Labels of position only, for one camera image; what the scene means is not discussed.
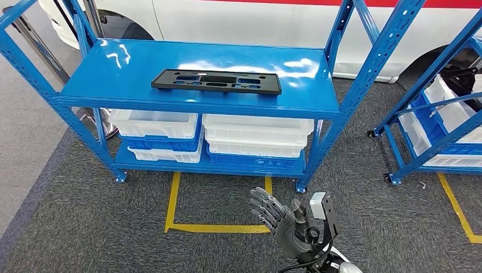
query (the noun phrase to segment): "yellow tape marking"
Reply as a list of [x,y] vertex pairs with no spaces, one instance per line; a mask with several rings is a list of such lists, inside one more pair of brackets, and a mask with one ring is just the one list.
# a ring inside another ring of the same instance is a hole
[[175,172],[172,176],[171,195],[169,195],[169,204],[167,207],[166,224],[164,226],[164,232],[167,232],[169,228],[174,225],[174,212],[176,212],[177,204],[177,192],[179,190],[179,180],[181,179],[181,173]]
[[482,235],[474,235],[472,229],[470,228],[469,223],[467,222],[467,219],[464,213],[462,212],[462,209],[460,208],[459,203],[457,202],[457,199],[455,199],[452,189],[448,185],[445,175],[443,173],[438,173],[437,176],[440,182],[442,183],[443,190],[447,194],[448,199],[450,200],[450,203],[452,203],[452,207],[454,208],[455,213],[459,217],[460,223],[462,224],[462,228],[464,229],[469,241],[471,243],[482,243]]
[[[176,212],[177,193],[179,191],[180,172],[175,172],[172,177],[171,194],[169,195],[169,204],[167,209],[166,222],[164,232],[169,229],[177,229],[198,233],[267,233],[268,228],[264,225],[196,225],[196,224],[175,224],[174,214]],[[273,184],[271,177],[264,178],[264,188],[272,195]]]
[[271,181],[270,176],[264,177],[264,189],[270,194],[273,195],[273,181]]

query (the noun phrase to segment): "white car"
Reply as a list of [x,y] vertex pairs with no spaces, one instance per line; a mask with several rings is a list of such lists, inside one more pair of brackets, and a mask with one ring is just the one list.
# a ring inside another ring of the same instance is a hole
[[[96,0],[95,3],[99,13],[131,19],[155,40],[324,47],[340,2]],[[52,19],[60,39],[78,48],[53,0],[39,0],[39,3]],[[395,4],[396,0],[367,0],[379,29],[383,28]],[[427,0],[377,80],[395,82],[414,60],[446,46],[480,5],[480,0]],[[334,76],[354,78],[370,48],[360,18],[353,12],[339,47]]]

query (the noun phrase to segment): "stacked bins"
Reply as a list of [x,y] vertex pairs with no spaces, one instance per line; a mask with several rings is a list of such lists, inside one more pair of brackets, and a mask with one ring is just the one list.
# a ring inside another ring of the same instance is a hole
[[[455,98],[456,94],[437,75],[434,82],[420,93],[410,107],[417,107]],[[418,156],[464,123],[475,111],[464,102],[429,107],[400,116],[400,124],[407,133]],[[442,150],[424,164],[436,167],[482,167],[482,128],[479,127],[456,143]]]
[[313,132],[312,119],[204,114],[213,164],[292,169]]
[[201,159],[204,135],[199,114],[116,109],[109,121],[138,160],[198,163]]

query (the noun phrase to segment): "shelf foot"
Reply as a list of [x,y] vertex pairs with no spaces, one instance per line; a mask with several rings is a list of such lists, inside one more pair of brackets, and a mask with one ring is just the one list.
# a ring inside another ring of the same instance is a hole
[[305,192],[306,192],[306,188],[299,188],[299,187],[296,187],[296,192],[299,192],[299,193],[305,193]]
[[375,129],[367,131],[367,137],[368,138],[377,138],[379,136],[380,136],[380,134],[375,133]]
[[126,179],[127,179],[127,172],[124,172],[123,174],[118,175],[117,178],[115,179],[115,181],[116,181],[117,183],[122,184],[122,183],[124,183],[124,182],[126,181]]
[[397,185],[402,184],[402,181],[401,181],[400,178],[393,177],[393,173],[384,173],[383,177],[385,179],[385,182],[392,183],[392,185],[397,186]]

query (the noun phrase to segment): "white bin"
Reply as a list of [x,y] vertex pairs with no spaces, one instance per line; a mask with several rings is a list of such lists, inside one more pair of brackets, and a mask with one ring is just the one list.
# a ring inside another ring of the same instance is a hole
[[[440,74],[437,75],[434,82],[426,88],[424,92],[431,103],[446,101],[457,97],[443,81]],[[475,111],[465,102],[454,102],[445,106],[439,106],[437,112],[449,133],[454,131],[471,116],[475,115]],[[459,139],[457,143],[482,143],[482,127],[475,129]]]
[[[413,112],[403,114],[399,119],[417,156],[432,146],[420,121]],[[423,165],[432,167],[482,167],[482,155],[436,155]]]
[[408,138],[410,139],[413,150],[417,156],[425,152],[428,148],[432,147],[429,137],[425,133],[422,124],[413,112],[401,115],[399,120],[404,131],[408,134]]
[[126,137],[194,138],[197,117],[196,113],[114,109],[109,121]]
[[209,141],[209,151],[216,154],[274,156],[278,158],[299,158],[304,145],[276,146],[267,144],[244,144]]
[[312,119],[204,114],[206,140],[244,144],[305,147],[313,132]]
[[201,160],[202,143],[204,141],[204,133],[201,133],[199,137],[199,143],[196,152],[179,152],[173,150],[162,150],[162,149],[131,149],[127,148],[129,151],[133,152],[137,160],[175,160],[177,162],[183,163],[199,163]]
[[482,155],[436,155],[424,166],[432,167],[482,167]]

